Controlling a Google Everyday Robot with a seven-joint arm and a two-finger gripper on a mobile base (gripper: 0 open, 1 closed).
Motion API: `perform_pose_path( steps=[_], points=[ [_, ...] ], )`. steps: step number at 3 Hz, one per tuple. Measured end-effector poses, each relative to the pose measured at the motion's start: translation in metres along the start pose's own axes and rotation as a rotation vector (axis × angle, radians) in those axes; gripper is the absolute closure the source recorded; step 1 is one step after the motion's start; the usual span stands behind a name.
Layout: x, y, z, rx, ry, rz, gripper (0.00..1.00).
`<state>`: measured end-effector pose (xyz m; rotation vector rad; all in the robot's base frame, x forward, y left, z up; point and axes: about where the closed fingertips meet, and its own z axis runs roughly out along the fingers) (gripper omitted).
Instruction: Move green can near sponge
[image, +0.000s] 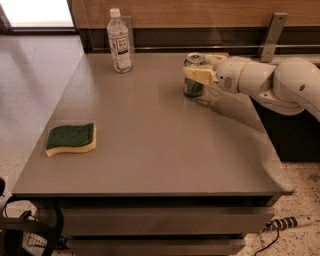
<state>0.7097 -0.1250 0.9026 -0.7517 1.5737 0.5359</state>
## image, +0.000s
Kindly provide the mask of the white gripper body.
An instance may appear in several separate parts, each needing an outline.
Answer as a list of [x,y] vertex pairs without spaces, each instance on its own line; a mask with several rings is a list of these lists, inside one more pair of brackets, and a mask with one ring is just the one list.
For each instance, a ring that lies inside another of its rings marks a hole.
[[249,58],[238,56],[230,57],[220,62],[216,69],[218,87],[229,93],[238,93],[240,75],[249,62]]

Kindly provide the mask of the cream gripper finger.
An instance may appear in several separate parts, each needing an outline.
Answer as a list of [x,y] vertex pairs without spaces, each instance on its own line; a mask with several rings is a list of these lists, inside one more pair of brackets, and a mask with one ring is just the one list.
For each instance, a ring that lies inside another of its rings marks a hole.
[[226,59],[226,55],[205,54],[206,62],[211,65],[213,69],[216,69],[218,65]]
[[183,73],[186,78],[199,82],[205,86],[210,86],[217,82],[216,72],[211,68],[184,67]]

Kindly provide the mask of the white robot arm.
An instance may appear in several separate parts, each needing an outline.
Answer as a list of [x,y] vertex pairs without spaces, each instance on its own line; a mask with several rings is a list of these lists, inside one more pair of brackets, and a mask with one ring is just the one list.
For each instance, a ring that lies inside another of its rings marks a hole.
[[184,76],[205,86],[250,96],[282,115],[308,111],[320,121],[320,69],[312,62],[290,57],[277,65],[244,57],[206,55],[205,65],[183,68]]

